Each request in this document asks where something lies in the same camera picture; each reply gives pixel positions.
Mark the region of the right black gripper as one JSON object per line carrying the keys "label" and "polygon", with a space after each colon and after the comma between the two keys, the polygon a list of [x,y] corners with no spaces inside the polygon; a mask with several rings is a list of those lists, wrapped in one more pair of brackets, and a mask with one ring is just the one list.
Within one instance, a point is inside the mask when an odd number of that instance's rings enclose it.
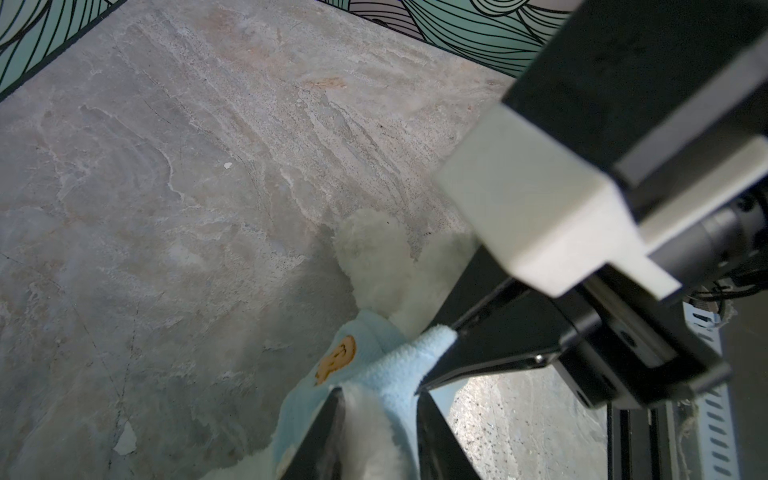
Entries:
{"label": "right black gripper", "polygon": [[[663,300],[611,267],[577,292],[550,298],[510,276],[480,246],[424,328],[442,325],[459,335],[419,389],[542,368],[561,355],[555,363],[558,373],[588,408],[642,409],[692,399],[727,381],[732,369],[689,329],[684,300],[727,299],[724,292],[703,289],[766,257],[764,197],[736,198],[652,254],[681,285]],[[579,338],[579,295],[601,324],[564,353]]]}

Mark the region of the white teddy bear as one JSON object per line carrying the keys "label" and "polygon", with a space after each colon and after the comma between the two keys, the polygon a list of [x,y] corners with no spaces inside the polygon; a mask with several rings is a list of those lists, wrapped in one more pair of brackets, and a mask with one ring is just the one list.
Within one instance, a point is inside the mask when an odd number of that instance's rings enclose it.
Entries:
{"label": "white teddy bear", "polygon": [[[438,312],[477,250],[473,236],[448,232],[434,236],[412,257],[405,228],[383,212],[361,209],[346,218],[333,239],[336,259],[348,276],[358,314],[376,313],[414,340]],[[237,464],[212,470],[209,479],[281,479],[276,477],[272,439]]]}

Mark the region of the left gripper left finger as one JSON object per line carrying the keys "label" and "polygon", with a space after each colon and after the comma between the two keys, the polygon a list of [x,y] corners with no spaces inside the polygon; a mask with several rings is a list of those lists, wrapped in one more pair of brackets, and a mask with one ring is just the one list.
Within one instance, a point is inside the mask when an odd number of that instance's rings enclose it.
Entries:
{"label": "left gripper left finger", "polygon": [[310,425],[281,479],[339,480],[342,477],[345,420],[344,393],[341,387],[336,387]]}

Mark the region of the light blue fleece hoodie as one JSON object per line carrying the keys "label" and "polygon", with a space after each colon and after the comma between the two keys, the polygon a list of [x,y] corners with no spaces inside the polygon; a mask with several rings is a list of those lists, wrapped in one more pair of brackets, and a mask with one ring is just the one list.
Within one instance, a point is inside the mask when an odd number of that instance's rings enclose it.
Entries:
{"label": "light blue fleece hoodie", "polygon": [[456,339],[438,325],[409,340],[368,310],[345,323],[282,403],[272,439],[275,476],[284,475],[328,395],[341,388],[350,408],[343,478],[418,478],[416,390]]}

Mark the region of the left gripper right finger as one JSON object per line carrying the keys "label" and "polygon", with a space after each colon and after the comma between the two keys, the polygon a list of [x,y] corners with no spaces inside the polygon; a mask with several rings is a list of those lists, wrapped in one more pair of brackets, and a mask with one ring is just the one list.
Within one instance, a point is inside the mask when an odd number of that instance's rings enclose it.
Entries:
{"label": "left gripper right finger", "polygon": [[428,392],[419,396],[416,426],[421,480],[480,480]]}

